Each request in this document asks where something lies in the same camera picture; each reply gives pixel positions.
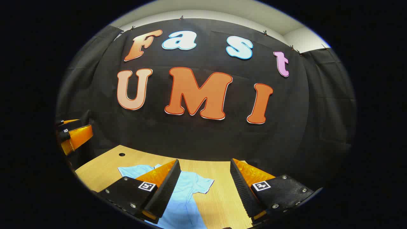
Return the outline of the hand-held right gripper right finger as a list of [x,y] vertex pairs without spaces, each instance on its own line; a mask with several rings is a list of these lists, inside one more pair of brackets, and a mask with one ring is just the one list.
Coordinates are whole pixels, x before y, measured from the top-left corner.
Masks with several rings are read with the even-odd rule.
[[313,199],[312,190],[289,175],[273,176],[232,158],[230,174],[243,207],[253,223],[279,220]]

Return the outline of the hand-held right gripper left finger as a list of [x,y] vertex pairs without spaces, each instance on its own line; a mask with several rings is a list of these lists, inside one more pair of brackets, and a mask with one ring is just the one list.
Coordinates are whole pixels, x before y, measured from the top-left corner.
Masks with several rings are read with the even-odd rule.
[[181,173],[175,159],[137,178],[128,176],[97,192],[97,197],[138,220],[157,224]]

